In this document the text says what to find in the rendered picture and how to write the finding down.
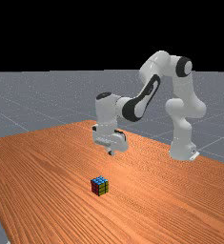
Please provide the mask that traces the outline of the many-coloured puzzle cube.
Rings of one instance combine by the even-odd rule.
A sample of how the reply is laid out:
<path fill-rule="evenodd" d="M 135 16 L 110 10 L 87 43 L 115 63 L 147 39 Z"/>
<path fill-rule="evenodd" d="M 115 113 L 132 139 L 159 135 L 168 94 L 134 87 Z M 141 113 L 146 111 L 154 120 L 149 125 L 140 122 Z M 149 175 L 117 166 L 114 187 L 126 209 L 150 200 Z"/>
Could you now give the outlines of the many-coloured puzzle cube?
<path fill-rule="evenodd" d="M 101 196 L 109 191 L 109 180 L 102 175 L 91 180 L 92 192 Z"/>

